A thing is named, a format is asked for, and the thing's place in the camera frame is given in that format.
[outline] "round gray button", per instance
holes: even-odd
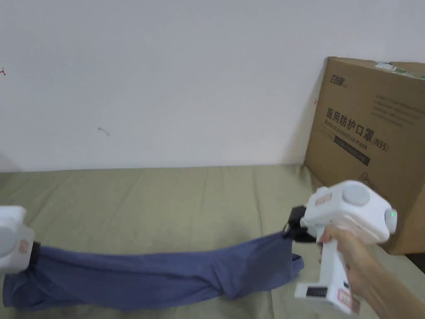
[[[370,195],[363,186],[348,185],[343,190],[343,200],[352,205],[363,206],[370,200]]]

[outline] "blue shirt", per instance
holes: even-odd
[[[24,310],[160,309],[270,290],[302,268],[292,240],[281,233],[208,252],[100,255],[41,246],[34,268],[5,276],[3,303]]]

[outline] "red sticker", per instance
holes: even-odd
[[[315,206],[319,206],[319,205],[321,205],[323,203],[326,203],[326,202],[330,201],[331,199],[332,199],[332,193],[329,193],[329,194],[327,194],[325,196],[322,196],[321,198],[318,198],[316,200]]]
[[[29,249],[29,242],[26,240],[21,240],[19,243],[19,252],[20,253],[27,253]]]
[[[351,309],[354,313],[360,312],[360,301],[353,298],[350,293],[343,289],[338,290],[338,300]]]

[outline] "cardboard box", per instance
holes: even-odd
[[[305,164],[357,179],[398,211],[392,254],[425,252],[425,64],[330,57]]]

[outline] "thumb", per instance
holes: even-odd
[[[325,231],[320,238],[320,241],[323,243],[330,242],[332,239],[341,240],[344,237],[344,231],[336,228],[333,225],[328,225],[325,228]]]

